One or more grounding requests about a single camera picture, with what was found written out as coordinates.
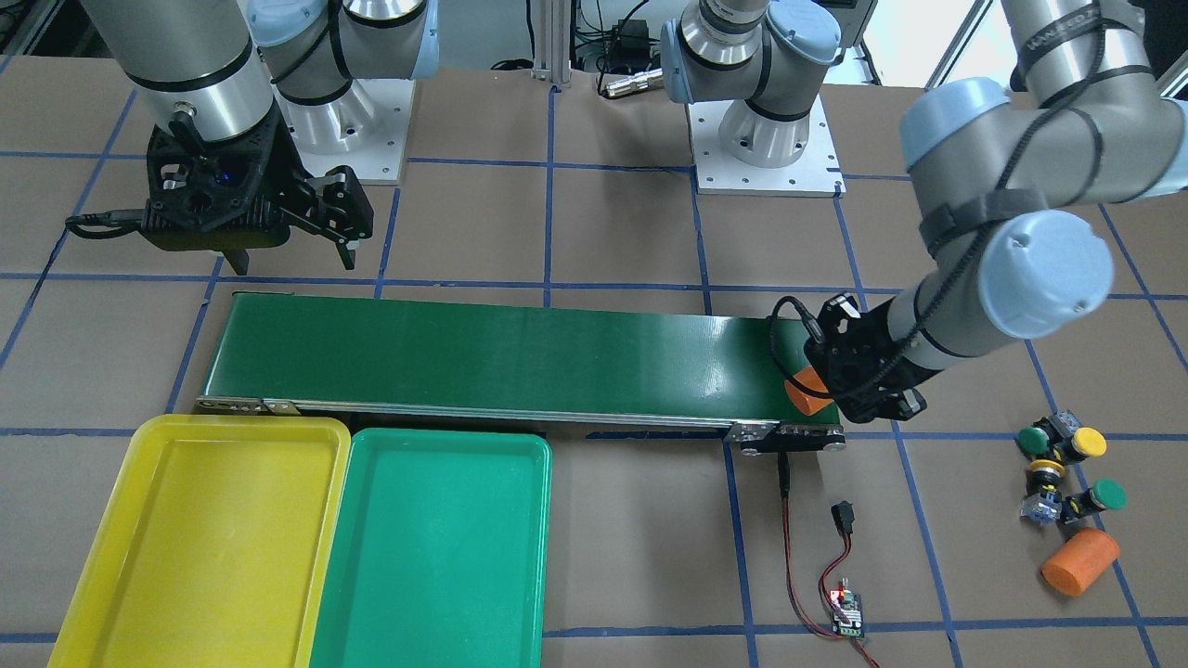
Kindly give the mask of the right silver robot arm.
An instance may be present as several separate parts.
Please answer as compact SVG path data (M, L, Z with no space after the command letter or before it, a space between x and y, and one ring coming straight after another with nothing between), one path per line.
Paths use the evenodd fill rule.
M345 270L374 231L354 169L388 125L365 80L440 67L434 1L86 1L151 109L148 198L65 220L82 239L139 234L166 252L249 252L293 228L334 245Z

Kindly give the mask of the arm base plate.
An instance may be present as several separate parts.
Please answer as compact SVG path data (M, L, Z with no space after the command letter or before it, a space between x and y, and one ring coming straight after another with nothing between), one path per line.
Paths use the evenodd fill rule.
M293 102L276 90L293 145L310 174L347 165L362 185L399 185L416 82L402 78L352 81L335 100Z
M832 198L847 191L822 97L794 122L760 116L741 100L685 111L701 193Z

